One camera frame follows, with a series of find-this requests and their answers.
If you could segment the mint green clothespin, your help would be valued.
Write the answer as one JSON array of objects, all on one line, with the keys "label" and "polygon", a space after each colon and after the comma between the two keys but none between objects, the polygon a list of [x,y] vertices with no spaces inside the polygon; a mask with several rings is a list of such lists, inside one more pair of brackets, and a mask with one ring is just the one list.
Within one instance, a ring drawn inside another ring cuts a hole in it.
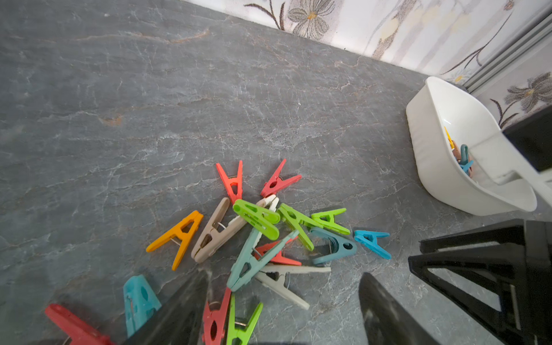
[{"label": "mint green clothespin", "polygon": [[227,287],[232,292],[236,292],[243,285],[249,283],[250,280],[283,249],[288,241],[294,240],[298,235],[299,230],[293,231],[278,244],[276,244],[271,250],[261,256],[260,259],[257,259],[253,255],[253,251],[256,249],[258,241],[260,241],[262,233],[256,229],[252,229],[236,262],[231,268],[231,273],[227,281]]}]

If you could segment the white clothespin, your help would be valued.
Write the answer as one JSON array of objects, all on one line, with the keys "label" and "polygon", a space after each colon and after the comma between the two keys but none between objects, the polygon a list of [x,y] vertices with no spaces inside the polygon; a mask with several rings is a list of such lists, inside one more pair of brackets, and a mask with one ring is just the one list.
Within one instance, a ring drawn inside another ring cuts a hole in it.
[{"label": "white clothespin", "polygon": [[255,276],[260,283],[269,288],[280,297],[296,304],[296,306],[308,310],[311,305],[300,296],[291,291],[287,285],[287,276],[304,275],[311,273],[330,273],[330,267],[294,266],[286,264],[267,264]]}]

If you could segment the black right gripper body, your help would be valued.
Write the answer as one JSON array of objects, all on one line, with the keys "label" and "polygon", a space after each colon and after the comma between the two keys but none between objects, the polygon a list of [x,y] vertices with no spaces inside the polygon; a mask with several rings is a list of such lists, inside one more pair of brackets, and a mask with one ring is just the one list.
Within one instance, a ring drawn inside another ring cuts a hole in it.
[{"label": "black right gripper body", "polygon": [[[528,162],[523,178],[551,203],[551,107],[507,128],[506,138]],[[515,287],[512,307],[525,344],[551,343],[551,222],[523,224],[526,280]]]}]

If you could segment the red clothespin under pile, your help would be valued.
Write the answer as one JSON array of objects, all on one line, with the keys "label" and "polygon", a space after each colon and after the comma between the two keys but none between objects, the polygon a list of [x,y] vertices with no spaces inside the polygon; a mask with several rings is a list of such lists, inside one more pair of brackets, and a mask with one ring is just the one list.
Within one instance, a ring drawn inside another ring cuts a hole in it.
[{"label": "red clothespin under pile", "polygon": [[[264,244],[260,247],[257,247],[254,251],[253,251],[253,255],[256,259],[260,259],[261,257],[263,257],[268,251],[270,251],[273,247],[275,247],[277,244],[279,244],[280,242],[279,241],[274,241],[272,243],[268,243],[268,244]],[[279,253],[277,253],[271,260],[271,263],[273,264],[277,264],[277,265],[292,265],[292,266],[301,266],[302,263],[297,261],[297,260],[293,260],[293,259],[290,259],[290,258],[287,258],[283,255],[283,251],[280,250]]]}]

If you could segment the orange clothespin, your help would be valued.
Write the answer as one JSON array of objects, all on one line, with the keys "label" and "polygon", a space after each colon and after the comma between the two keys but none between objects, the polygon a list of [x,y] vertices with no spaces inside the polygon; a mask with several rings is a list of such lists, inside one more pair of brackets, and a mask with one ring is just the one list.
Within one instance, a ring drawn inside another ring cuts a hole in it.
[{"label": "orange clothespin", "polygon": [[179,249],[172,263],[172,271],[176,271],[180,266],[184,254],[186,253],[194,234],[198,231],[204,215],[199,211],[193,211],[187,217],[183,218],[174,227],[158,237],[152,244],[146,248],[146,252],[153,252],[174,239],[179,240]]}]

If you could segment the dark red clothespin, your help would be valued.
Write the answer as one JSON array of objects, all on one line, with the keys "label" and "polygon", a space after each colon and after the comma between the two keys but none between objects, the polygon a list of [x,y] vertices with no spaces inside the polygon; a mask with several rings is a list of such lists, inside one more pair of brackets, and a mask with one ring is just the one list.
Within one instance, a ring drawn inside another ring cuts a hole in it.
[{"label": "dark red clothespin", "polygon": [[275,172],[272,174],[272,176],[270,177],[270,179],[264,184],[264,187],[260,193],[261,197],[263,198],[267,198],[268,196],[271,196],[271,195],[276,195],[278,194],[280,191],[284,190],[285,188],[293,185],[294,183],[297,183],[298,181],[301,180],[301,178],[303,177],[302,175],[295,175],[291,178],[288,178],[288,179],[285,179],[283,180],[281,177],[280,177],[280,174],[282,172],[282,169],[284,168],[285,164],[286,164],[286,159],[284,159],[280,165],[278,166],[278,168],[275,170]]}]

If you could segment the turquoise clothespin bottom left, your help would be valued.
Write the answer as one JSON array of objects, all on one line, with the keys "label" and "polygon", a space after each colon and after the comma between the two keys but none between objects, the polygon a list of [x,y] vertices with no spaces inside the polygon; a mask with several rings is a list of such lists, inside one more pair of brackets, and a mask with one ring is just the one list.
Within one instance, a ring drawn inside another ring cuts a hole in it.
[{"label": "turquoise clothespin bottom left", "polygon": [[130,338],[161,309],[162,303],[144,275],[131,277],[123,287],[123,294],[126,332]]}]

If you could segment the red clothespin bottom left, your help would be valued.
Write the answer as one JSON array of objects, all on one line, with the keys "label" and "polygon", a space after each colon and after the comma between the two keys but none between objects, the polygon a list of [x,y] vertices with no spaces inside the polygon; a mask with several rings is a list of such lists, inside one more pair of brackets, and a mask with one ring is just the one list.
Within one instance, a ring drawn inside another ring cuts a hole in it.
[{"label": "red clothespin bottom left", "polygon": [[113,341],[94,327],[89,326],[71,313],[67,308],[59,304],[50,304],[45,309],[45,314],[55,323],[71,340],[71,344],[81,345],[112,345]]}]

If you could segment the cyan clothespin by pile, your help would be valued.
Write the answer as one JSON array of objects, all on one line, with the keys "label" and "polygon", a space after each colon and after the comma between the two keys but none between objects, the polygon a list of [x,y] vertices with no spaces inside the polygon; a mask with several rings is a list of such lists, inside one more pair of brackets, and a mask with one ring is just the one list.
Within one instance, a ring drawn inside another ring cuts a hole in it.
[{"label": "cyan clothespin by pile", "polygon": [[389,237],[387,232],[356,230],[354,240],[364,245],[366,248],[376,253],[386,260],[391,260],[392,255],[378,244],[378,239]]}]

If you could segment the aluminium corner post right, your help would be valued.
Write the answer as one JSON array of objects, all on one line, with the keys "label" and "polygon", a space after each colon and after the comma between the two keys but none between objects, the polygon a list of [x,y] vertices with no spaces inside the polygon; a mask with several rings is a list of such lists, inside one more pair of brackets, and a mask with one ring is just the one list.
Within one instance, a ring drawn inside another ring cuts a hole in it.
[{"label": "aluminium corner post right", "polygon": [[551,41],[551,1],[533,22],[517,34],[488,63],[477,71],[462,88],[474,96],[512,73]]}]

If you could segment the beige clothespin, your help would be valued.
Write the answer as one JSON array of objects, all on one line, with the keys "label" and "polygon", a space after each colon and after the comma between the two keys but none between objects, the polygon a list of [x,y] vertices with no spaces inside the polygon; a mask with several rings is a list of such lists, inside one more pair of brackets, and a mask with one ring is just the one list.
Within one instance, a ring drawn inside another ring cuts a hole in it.
[{"label": "beige clothespin", "polygon": [[[197,263],[203,263],[206,261],[243,227],[249,224],[245,219],[237,214],[237,216],[225,227],[221,227],[221,229],[219,229],[220,221],[222,221],[225,217],[230,205],[230,199],[227,197],[223,198],[205,225],[204,230],[201,232],[201,235],[191,253],[191,257]],[[272,205],[277,205],[277,197],[275,195],[270,195],[267,198],[263,198],[258,201],[256,205],[270,209]]]}]

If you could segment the white plastic storage box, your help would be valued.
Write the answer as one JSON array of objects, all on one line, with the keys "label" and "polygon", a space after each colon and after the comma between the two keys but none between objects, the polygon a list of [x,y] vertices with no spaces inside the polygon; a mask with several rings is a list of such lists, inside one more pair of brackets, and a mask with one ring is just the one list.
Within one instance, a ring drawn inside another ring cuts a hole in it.
[{"label": "white plastic storage box", "polygon": [[[431,76],[406,115],[418,176],[432,197],[476,216],[536,210],[541,196],[523,178],[528,162],[472,95]],[[463,144],[474,161],[472,178],[458,163]]]}]

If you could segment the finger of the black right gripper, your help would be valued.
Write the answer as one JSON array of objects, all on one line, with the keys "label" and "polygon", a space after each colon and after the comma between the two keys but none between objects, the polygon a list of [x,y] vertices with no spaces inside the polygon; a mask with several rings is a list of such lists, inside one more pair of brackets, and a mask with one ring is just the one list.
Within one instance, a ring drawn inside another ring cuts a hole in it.
[{"label": "finger of the black right gripper", "polygon": [[490,242],[525,244],[525,224],[525,220],[517,218],[457,234],[425,239],[420,242],[420,251],[423,254],[428,254],[445,248]]},{"label": "finger of the black right gripper", "polygon": [[[433,252],[408,258],[416,277],[429,284],[504,344],[527,344],[527,315],[520,300],[527,296],[525,250],[518,244],[499,244],[462,250]],[[500,310],[445,281],[433,270],[450,270],[499,298]]]}]

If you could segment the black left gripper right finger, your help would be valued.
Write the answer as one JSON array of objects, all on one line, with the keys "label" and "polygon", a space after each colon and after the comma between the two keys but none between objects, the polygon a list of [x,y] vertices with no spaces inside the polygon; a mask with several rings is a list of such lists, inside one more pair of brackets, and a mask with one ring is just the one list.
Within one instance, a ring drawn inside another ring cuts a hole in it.
[{"label": "black left gripper right finger", "polygon": [[437,344],[370,273],[359,283],[359,303],[369,344]]}]

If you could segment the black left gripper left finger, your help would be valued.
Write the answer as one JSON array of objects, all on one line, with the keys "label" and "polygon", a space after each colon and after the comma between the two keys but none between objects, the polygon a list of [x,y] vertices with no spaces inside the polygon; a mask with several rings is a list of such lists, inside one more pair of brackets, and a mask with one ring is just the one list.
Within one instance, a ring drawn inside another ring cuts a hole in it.
[{"label": "black left gripper left finger", "polygon": [[198,271],[125,344],[198,344],[209,276]]}]

